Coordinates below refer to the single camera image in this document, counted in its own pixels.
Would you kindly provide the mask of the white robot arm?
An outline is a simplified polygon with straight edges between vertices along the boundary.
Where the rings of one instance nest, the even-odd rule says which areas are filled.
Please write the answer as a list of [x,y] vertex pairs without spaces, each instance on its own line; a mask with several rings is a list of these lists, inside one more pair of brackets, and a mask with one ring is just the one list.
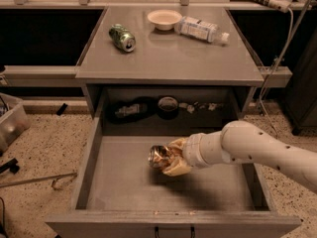
[[234,121],[219,132],[192,134],[171,142],[171,160],[162,172],[170,177],[218,164],[255,163],[275,169],[317,192],[317,154],[287,145],[246,121]]

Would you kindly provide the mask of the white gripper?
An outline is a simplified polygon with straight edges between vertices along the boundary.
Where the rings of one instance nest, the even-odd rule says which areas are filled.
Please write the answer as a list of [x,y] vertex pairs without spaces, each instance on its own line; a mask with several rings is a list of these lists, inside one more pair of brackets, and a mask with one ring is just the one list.
[[171,149],[182,151],[182,157],[176,157],[162,172],[170,177],[188,174],[192,168],[207,168],[207,154],[210,152],[210,139],[207,134],[193,134],[186,138],[178,138],[168,145]]

